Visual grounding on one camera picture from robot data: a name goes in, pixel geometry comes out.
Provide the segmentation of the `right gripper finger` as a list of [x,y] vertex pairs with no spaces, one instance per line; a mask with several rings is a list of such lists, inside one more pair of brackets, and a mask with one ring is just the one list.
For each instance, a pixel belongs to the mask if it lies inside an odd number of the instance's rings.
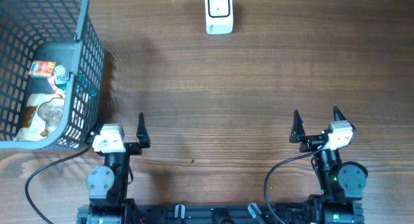
[[303,120],[298,110],[294,111],[294,118],[292,123],[292,130],[289,137],[290,143],[298,143],[305,141],[305,130],[303,128]]
[[347,121],[348,124],[352,127],[352,131],[355,132],[355,126],[342,114],[338,106],[333,107],[333,117],[335,121]]

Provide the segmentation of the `beige snack pouch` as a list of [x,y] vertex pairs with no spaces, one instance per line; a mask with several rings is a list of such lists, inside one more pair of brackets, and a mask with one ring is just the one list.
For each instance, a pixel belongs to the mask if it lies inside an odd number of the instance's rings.
[[63,117],[64,95],[31,94],[15,141],[39,141],[59,126]]

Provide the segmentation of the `red small packet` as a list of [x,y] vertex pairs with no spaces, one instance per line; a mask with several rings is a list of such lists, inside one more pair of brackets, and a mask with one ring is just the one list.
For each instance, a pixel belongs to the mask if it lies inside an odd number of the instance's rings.
[[56,95],[64,95],[66,93],[67,82],[56,83],[54,76],[49,77],[47,81]]

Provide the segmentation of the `orange small box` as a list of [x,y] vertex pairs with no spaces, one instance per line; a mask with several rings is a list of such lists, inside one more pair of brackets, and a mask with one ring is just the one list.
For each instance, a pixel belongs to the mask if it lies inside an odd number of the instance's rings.
[[57,63],[52,61],[33,61],[29,75],[32,77],[50,77],[54,72],[55,66],[57,66]]

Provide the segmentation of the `blue mouthwash bottle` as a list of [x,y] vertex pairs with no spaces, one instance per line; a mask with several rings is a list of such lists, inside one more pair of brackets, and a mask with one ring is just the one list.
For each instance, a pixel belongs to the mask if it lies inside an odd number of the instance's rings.
[[[56,83],[63,83],[63,82],[68,83],[69,79],[70,79],[70,72],[68,70],[66,70],[66,68],[64,68],[64,66],[57,65],[54,68],[54,72],[53,72],[52,76],[55,77],[55,82]],[[82,88],[80,85],[76,85],[75,93],[77,95],[80,95],[84,91],[87,92],[87,89]],[[83,97],[90,98],[90,97],[96,97],[97,96],[96,90],[92,89],[92,91],[90,91],[90,92],[91,93],[89,95],[86,94],[86,95],[83,95]]]

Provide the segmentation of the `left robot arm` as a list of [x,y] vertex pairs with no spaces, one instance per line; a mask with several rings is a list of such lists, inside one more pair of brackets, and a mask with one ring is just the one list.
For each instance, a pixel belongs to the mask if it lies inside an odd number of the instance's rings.
[[133,181],[130,157],[141,155],[144,148],[151,146],[143,113],[138,116],[138,140],[125,143],[124,136],[121,125],[104,124],[99,119],[85,139],[95,153],[104,157],[104,163],[93,168],[86,178],[90,203],[78,209],[77,223],[146,222],[135,200],[127,197],[127,187]]

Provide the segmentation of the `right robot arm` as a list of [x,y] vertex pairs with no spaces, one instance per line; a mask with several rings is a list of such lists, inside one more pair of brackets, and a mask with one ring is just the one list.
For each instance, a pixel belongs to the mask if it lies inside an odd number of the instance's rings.
[[307,135],[299,111],[295,110],[289,142],[299,143],[301,153],[311,153],[312,169],[320,184],[320,195],[310,195],[296,223],[364,222],[362,204],[367,168],[357,162],[343,162],[339,150],[350,145],[356,128],[333,107],[334,120],[319,135]]

